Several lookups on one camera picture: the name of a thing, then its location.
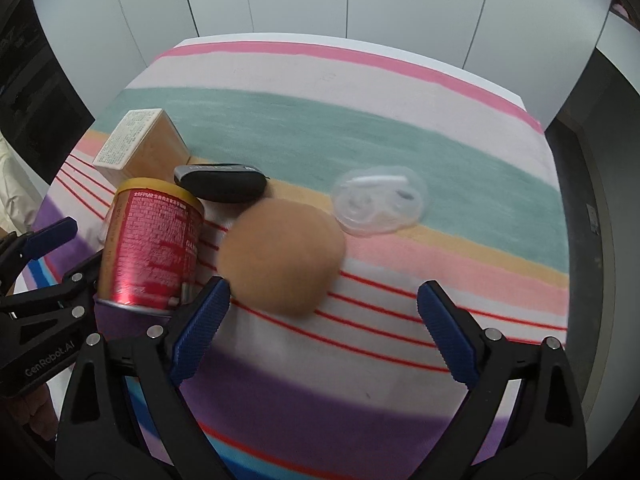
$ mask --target human hand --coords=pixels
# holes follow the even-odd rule
[[[28,423],[33,433],[39,434],[44,440],[51,440],[56,436],[58,416],[53,409],[47,383],[30,394],[5,402],[7,410],[18,424],[24,426]]]

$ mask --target green stripe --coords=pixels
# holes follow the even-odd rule
[[[424,225],[568,272],[560,193],[441,134],[315,101],[188,88],[124,90],[94,129],[110,132],[129,109],[158,107],[191,153],[325,193],[354,168],[407,166],[429,187]]]

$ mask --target can label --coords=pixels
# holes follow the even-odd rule
[[[156,190],[132,189],[116,197],[111,224],[113,265],[105,276],[110,291],[98,290],[98,296],[122,305],[175,308],[194,282],[199,211]]]

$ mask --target yellow can lid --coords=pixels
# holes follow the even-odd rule
[[[175,184],[171,184],[170,182],[166,182],[158,178],[147,178],[144,176],[130,178],[118,186],[116,194],[128,189],[152,189],[153,191],[159,191],[160,193],[175,196],[196,208],[200,214],[204,216],[204,206],[202,205],[202,202],[200,202],[200,200],[194,197],[186,189],[176,186]]]

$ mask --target clear plastic lid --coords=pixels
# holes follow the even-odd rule
[[[349,171],[338,179],[331,198],[343,230],[355,236],[409,227],[422,217],[428,203],[426,184],[402,166]]]

